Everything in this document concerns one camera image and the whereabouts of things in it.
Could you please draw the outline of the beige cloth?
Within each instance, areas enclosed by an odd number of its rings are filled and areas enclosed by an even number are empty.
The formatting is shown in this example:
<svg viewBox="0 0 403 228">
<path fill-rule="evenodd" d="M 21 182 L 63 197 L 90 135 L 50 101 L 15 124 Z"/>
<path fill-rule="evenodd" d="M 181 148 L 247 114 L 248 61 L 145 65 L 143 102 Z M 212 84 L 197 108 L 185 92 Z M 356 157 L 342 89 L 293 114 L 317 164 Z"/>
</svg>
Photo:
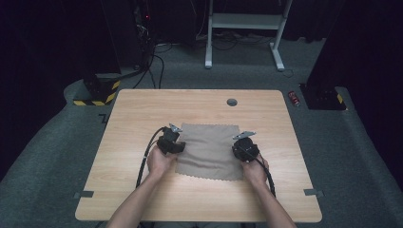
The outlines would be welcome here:
<svg viewBox="0 0 403 228">
<path fill-rule="evenodd" d="M 232 152 L 233 137 L 239 133 L 237 125 L 183 123 L 180 140 L 185 148 L 177 158 L 176 172 L 202 179 L 240 181 L 242 167 Z"/>
</svg>

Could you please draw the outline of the person's right hand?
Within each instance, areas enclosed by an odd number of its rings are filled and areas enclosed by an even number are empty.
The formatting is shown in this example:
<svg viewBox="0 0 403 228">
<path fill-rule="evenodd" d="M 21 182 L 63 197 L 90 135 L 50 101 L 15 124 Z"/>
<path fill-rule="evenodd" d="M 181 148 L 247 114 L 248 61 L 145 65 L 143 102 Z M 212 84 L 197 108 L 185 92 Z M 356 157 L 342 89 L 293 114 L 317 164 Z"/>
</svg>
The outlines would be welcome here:
<svg viewBox="0 0 403 228">
<path fill-rule="evenodd" d="M 268 169 L 269 165 L 268 161 L 261 155 L 258 155 L 255 161 L 243 162 L 241 166 L 243 169 L 243 176 L 252 186 L 256 187 L 266 184 L 267 176 L 265 169 Z"/>
</svg>

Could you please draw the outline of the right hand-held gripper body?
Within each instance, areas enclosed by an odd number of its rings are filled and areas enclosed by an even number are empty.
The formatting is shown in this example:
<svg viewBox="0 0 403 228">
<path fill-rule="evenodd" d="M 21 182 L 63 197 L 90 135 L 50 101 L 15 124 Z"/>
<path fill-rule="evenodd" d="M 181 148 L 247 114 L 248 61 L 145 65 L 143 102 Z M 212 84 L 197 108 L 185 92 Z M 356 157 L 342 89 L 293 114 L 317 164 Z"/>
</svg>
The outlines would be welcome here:
<svg viewBox="0 0 403 228">
<path fill-rule="evenodd" d="M 234 156 L 242 162 L 253 161 L 259 154 L 259 148 L 251 140 L 251 136 L 254 136 L 255 132 L 243 131 L 239 135 L 234 136 L 235 141 L 232 145 L 232 151 Z"/>
</svg>

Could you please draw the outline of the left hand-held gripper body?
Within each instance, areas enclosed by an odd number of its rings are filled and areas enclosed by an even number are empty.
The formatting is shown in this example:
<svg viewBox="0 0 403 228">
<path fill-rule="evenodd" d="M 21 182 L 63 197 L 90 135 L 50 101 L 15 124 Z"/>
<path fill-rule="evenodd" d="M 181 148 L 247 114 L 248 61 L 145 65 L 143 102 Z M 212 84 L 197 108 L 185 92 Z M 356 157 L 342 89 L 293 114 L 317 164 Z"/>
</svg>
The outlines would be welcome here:
<svg viewBox="0 0 403 228">
<path fill-rule="evenodd" d="M 157 145 L 163 154 L 166 155 L 176 149 L 174 143 L 178 143 L 177 139 L 181 132 L 182 130 L 172 123 L 163 128 L 163 134 L 157 140 Z"/>
</svg>

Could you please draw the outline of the black yellow striped stand base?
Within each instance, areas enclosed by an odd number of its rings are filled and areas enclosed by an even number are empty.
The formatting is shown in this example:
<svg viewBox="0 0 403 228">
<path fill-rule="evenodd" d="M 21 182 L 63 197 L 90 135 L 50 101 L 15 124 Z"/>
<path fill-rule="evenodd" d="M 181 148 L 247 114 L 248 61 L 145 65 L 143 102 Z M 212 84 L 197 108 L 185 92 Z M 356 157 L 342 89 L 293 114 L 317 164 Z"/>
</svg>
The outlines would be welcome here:
<svg viewBox="0 0 403 228">
<path fill-rule="evenodd" d="M 73 103 L 78 106 L 110 105 L 117 94 L 120 82 L 116 79 L 99 79 L 96 76 L 84 79 L 73 97 Z"/>
</svg>

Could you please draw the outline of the person's left hand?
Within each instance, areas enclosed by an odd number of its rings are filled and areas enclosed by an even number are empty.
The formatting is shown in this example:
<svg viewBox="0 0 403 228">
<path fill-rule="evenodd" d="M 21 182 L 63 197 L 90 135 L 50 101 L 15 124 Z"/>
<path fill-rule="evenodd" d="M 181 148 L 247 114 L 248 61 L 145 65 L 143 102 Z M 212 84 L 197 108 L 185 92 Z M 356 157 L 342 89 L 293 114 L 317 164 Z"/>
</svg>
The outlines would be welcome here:
<svg viewBox="0 0 403 228">
<path fill-rule="evenodd" d="M 154 146 L 147 157 L 148 176 L 160 180 L 176 159 L 175 154 L 165 155 L 158 146 Z"/>
</svg>

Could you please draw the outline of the black equipment rack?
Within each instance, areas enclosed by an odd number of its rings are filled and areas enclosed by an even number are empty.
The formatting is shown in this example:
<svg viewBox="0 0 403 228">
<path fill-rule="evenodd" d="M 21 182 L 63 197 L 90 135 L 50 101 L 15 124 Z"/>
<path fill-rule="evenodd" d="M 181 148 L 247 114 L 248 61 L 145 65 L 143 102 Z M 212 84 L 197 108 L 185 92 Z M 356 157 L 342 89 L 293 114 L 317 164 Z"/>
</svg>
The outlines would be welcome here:
<svg viewBox="0 0 403 228">
<path fill-rule="evenodd" d="M 132 10 L 142 54 L 142 67 L 147 67 L 155 45 L 155 28 L 150 0 L 133 0 Z"/>
</svg>

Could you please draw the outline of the white metal stand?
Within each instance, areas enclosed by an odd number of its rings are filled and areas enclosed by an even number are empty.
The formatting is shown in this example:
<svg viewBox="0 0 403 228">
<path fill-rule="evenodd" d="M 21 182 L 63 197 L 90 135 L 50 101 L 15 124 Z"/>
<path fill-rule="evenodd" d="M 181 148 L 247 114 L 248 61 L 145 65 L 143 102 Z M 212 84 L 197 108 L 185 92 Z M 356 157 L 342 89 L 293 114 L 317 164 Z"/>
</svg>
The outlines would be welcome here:
<svg viewBox="0 0 403 228">
<path fill-rule="evenodd" d="M 280 57 L 278 46 L 288 19 L 293 0 L 286 0 L 282 14 L 241 14 L 241 13 L 215 13 L 214 0 L 209 0 L 207 42 L 204 66 L 209 69 L 213 65 L 212 37 L 213 29 L 261 29 L 275 30 L 275 41 L 269 44 L 278 71 L 284 71 L 285 66 Z"/>
</svg>

